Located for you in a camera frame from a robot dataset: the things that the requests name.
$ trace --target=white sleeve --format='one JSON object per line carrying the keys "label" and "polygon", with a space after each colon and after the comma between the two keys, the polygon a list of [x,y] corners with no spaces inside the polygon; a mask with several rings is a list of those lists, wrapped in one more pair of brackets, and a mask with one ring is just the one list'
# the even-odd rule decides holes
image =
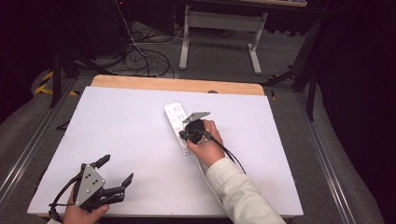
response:
{"label": "white sleeve", "polygon": [[223,158],[213,163],[206,177],[233,223],[285,223],[253,180],[230,159]]}

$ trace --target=metal frame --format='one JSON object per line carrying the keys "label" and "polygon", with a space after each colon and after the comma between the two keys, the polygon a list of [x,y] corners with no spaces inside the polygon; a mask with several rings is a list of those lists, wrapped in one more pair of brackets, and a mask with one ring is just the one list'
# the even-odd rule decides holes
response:
{"label": "metal frame", "polygon": [[354,218],[351,208],[349,207],[344,190],[341,186],[340,181],[338,180],[334,169],[332,168],[332,163],[329,159],[329,156],[327,155],[326,148],[321,143],[320,136],[318,135],[317,126],[315,122],[309,118],[308,113],[305,111],[306,103],[304,96],[302,93],[296,92],[295,98],[304,115],[309,132],[311,133],[310,138],[314,140],[313,144],[318,155],[318,161],[322,168],[323,174],[326,177],[327,184],[329,185],[330,192],[332,193],[332,197],[334,198],[338,213],[340,214],[340,217],[343,220],[344,224],[356,224],[356,220]]}
{"label": "metal frame", "polygon": [[66,92],[70,92],[73,89],[74,84],[76,83],[75,79],[67,79],[64,83],[63,93],[59,98],[59,102],[54,105],[54,107],[49,108],[47,114],[41,121],[38,126],[35,134],[32,136],[32,139],[29,141],[29,144],[26,146],[25,150],[20,155],[18,161],[14,164],[14,166],[10,169],[7,174],[6,180],[0,187],[0,212],[3,210],[6,205],[7,200],[11,196],[14,189],[17,187],[20,182],[24,172],[29,166],[33,156],[38,151],[38,148],[41,146],[41,143],[44,140],[47,132],[49,131],[49,126],[54,119],[56,113],[61,108],[64,100],[67,97]]}
{"label": "metal frame", "polygon": [[190,27],[201,27],[256,32],[253,44],[248,44],[247,49],[254,68],[254,73],[256,75],[260,75],[262,73],[256,49],[262,36],[262,29],[264,28],[264,24],[267,19],[267,13],[262,13],[261,17],[248,17],[194,12],[190,11],[190,8],[191,6],[186,6],[184,16],[184,37],[179,64],[179,68],[181,70],[185,70],[187,68],[187,59],[189,56],[189,29]]}

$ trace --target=white board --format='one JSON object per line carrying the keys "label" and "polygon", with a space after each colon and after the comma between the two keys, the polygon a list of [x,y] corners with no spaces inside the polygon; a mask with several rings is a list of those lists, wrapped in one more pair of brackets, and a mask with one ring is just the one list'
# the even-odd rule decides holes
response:
{"label": "white board", "polygon": [[[209,111],[224,145],[240,160],[265,198],[284,217],[303,214],[289,164],[265,96],[87,87],[44,174],[29,214],[46,215],[49,203],[82,163],[106,154],[98,172],[105,189],[134,173],[122,203],[107,216],[226,217],[192,154],[184,156],[163,107]],[[68,190],[59,203],[66,203]],[[64,207],[58,207],[62,214]]]}

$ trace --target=table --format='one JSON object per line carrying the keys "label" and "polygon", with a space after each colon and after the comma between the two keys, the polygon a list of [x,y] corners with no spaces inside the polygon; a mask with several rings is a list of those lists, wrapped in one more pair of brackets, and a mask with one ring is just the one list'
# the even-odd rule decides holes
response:
{"label": "table", "polygon": [[105,188],[118,186],[131,172],[134,179],[124,202],[112,204],[108,216],[226,217],[193,155],[185,156],[171,133],[163,107],[177,101],[188,114],[207,108],[208,119],[217,121],[226,145],[232,146],[229,149],[276,211],[282,217],[301,216],[298,193],[263,94],[258,84],[97,76],[82,94],[28,213],[45,216],[57,189],[83,162],[111,154],[98,171],[106,179]]}
{"label": "table", "polygon": [[[240,0],[240,1],[208,1],[216,4],[261,4],[265,6],[282,6],[282,7],[305,7],[306,2],[289,2],[282,0]],[[212,29],[226,29],[245,32],[255,32],[255,37],[252,44],[247,45],[248,53],[254,68],[254,73],[260,75],[262,69],[260,67],[259,59],[257,58],[256,48],[262,36],[262,30],[268,13],[262,13],[261,17],[239,16],[239,15],[224,15],[217,13],[195,12],[190,11],[191,6],[186,5],[184,18],[184,37],[183,45],[180,55],[179,68],[185,70],[187,68],[187,59],[189,54],[189,29],[190,27],[212,28]]]}

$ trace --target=white remote control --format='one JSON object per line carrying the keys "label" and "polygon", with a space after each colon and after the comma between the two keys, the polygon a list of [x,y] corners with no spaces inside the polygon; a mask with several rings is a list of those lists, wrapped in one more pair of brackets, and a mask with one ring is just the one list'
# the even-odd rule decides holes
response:
{"label": "white remote control", "polygon": [[180,137],[179,132],[184,131],[186,127],[186,123],[183,123],[183,120],[187,118],[186,113],[184,113],[183,107],[181,107],[180,103],[173,103],[165,106],[165,114],[168,117],[169,124],[171,125],[172,131],[175,134],[177,142],[183,151],[184,155],[189,154],[189,150],[187,149],[187,144],[184,139]]}

